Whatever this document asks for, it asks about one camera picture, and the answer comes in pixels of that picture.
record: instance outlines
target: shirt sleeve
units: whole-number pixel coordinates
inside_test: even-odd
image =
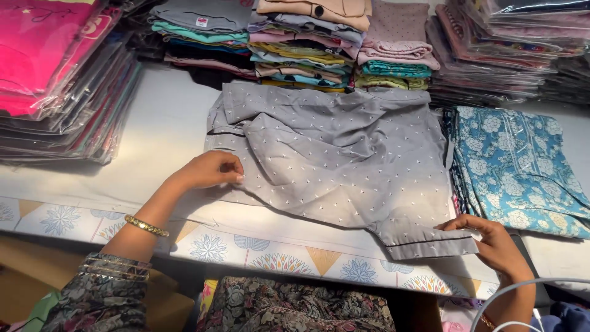
[[[91,253],[62,289],[42,332],[148,331],[145,296],[151,264]]]

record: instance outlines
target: white table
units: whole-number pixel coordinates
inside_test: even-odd
[[[55,204],[37,205],[24,216],[13,213],[13,219],[20,221],[1,223],[0,228],[47,235],[40,226],[47,211],[69,206],[81,213],[77,219],[79,228],[58,237],[101,242],[102,237],[96,234],[103,223],[116,226],[120,219],[95,217],[88,209],[134,213],[141,207],[167,176],[203,151],[207,112],[218,95],[219,91],[192,83],[184,71],[148,68],[130,106],[118,157],[111,164],[101,167],[65,162],[45,168],[0,167],[0,196],[21,200],[3,198],[7,200],[5,205],[11,204],[15,210],[19,204],[31,204],[22,200]],[[555,117],[560,123],[564,121],[561,115]],[[568,123],[568,119],[562,123],[566,131],[564,153],[580,182],[583,176],[588,181],[584,164],[576,165],[579,154],[572,151],[574,146],[584,146],[574,139],[583,139],[585,130],[573,127],[580,137],[571,138]],[[477,298],[490,296],[498,283],[495,272],[475,255],[392,264],[364,230],[293,219],[265,207],[211,202],[198,192],[184,197],[174,216],[200,224],[195,228],[194,223],[187,223],[177,243],[160,247],[160,251],[167,252],[170,246],[170,255],[179,258],[258,268],[264,268],[258,262],[266,259],[292,259],[300,266],[308,266],[306,273],[313,274],[310,276],[337,280],[351,278],[350,269],[365,271],[364,266],[374,273],[363,272],[357,278],[359,282]],[[180,229],[184,222],[176,224]],[[275,271],[285,272],[276,266]]]

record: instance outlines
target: gold bangle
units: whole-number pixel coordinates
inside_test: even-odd
[[[125,221],[134,225],[134,226],[137,226],[145,231],[153,233],[155,235],[159,235],[159,236],[163,236],[163,237],[167,237],[170,235],[170,233],[167,230],[163,230],[163,229],[154,227],[154,226],[152,226],[148,223],[145,223],[137,218],[134,218],[133,216],[130,216],[130,215],[125,216]]]
[[[494,325],[494,323],[492,323],[489,319],[487,319],[486,314],[481,314],[481,321],[487,325],[492,331],[496,329],[496,326]]]

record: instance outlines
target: charging cable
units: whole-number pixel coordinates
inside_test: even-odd
[[[497,291],[494,295],[490,296],[489,299],[487,299],[487,301],[481,306],[481,308],[479,309],[479,311],[476,314],[475,319],[473,320],[473,324],[471,325],[471,332],[475,332],[476,330],[476,325],[479,322],[479,319],[481,318],[481,315],[483,314],[484,310],[487,308],[488,305],[491,304],[492,301],[494,301],[497,297],[501,296],[502,294],[509,292],[515,288],[518,288],[520,286],[524,286],[524,285],[530,285],[530,284],[537,284],[538,282],[555,282],[555,281],[561,281],[561,282],[579,282],[581,284],[590,284],[590,279],[578,279],[578,278],[538,278],[538,279],[533,279],[533,280],[528,280],[528,281],[523,281],[523,282],[519,282],[517,284],[514,285],[510,285],[508,287],[505,287],[499,291]],[[535,318],[537,318],[537,320],[539,321],[539,324],[541,324],[541,320],[540,320],[540,315],[539,312],[537,311],[535,314]],[[533,331],[536,332],[544,332],[544,331],[540,331],[528,324],[525,324],[523,322],[520,321],[507,321],[501,325],[499,325],[496,329],[494,329],[494,331],[492,332],[498,332],[501,329],[510,326],[510,325],[523,325],[523,326],[527,326],[529,328],[532,328]]]

